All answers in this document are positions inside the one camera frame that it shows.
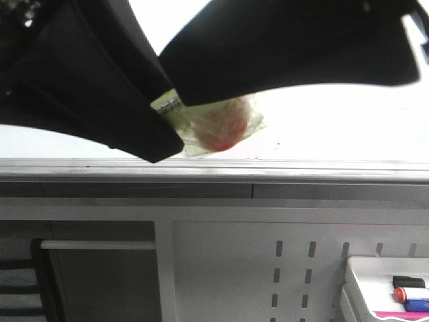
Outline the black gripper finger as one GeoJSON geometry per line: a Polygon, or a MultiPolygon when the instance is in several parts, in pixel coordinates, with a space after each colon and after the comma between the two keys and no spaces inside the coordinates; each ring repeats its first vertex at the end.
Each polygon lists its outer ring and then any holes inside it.
{"type": "Polygon", "coordinates": [[[313,84],[398,86],[420,78],[402,19],[419,1],[211,1],[160,62],[187,105],[313,84]]]}
{"type": "Polygon", "coordinates": [[[128,1],[2,1],[1,123],[156,163],[184,142],[151,107],[171,84],[128,1]]]}

